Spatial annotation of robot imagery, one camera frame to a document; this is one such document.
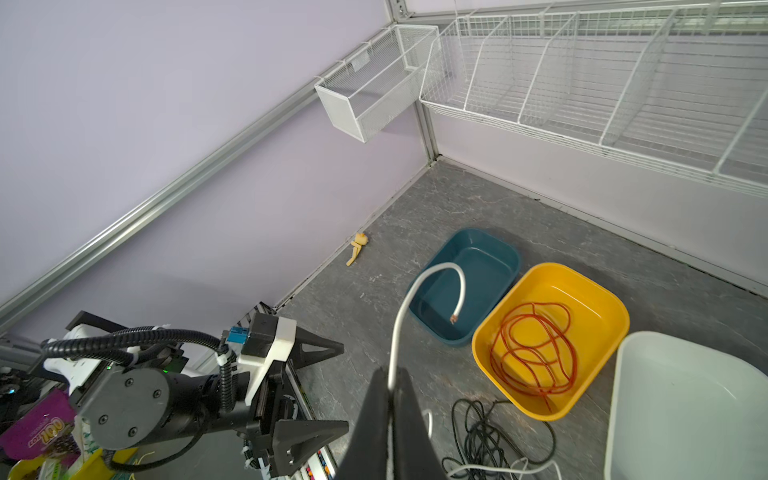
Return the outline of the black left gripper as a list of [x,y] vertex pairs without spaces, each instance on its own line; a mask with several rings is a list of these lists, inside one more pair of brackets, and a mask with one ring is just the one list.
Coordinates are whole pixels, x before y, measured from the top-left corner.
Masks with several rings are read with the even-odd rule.
[[256,394],[256,426],[243,440],[245,468],[262,477],[290,477],[323,447],[349,431],[347,421],[299,420],[300,408],[291,380],[294,369],[344,353],[344,345],[298,327],[290,361],[274,365]]

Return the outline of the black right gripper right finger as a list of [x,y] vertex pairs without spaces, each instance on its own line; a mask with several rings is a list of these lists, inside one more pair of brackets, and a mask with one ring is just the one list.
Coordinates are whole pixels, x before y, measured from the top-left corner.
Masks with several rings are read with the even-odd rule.
[[428,436],[412,378],[404,368],[397,369],[392,407],[394,478],[446,480]]

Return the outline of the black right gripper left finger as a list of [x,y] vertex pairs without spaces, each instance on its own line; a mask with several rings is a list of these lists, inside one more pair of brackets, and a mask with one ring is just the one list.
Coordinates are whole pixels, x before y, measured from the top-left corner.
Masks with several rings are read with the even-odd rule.
[[338,466],[336,479],[387,478],[390,421],[387,377],[384,368],[373,373],[348,448]]

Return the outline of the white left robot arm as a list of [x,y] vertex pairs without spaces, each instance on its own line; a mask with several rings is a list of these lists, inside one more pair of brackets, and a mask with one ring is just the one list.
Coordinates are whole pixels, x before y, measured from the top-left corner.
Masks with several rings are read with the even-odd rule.
[[258,315],[220,336],[163,327],[82,323],[41,345],[33,372],[65,382],[106,466],[132,472],[121,450],[206,434],[236,433],[246,464],[290,476],[348,432],[316,420],[294,386],[298,368],[342,354],[341,343],[294,320]]

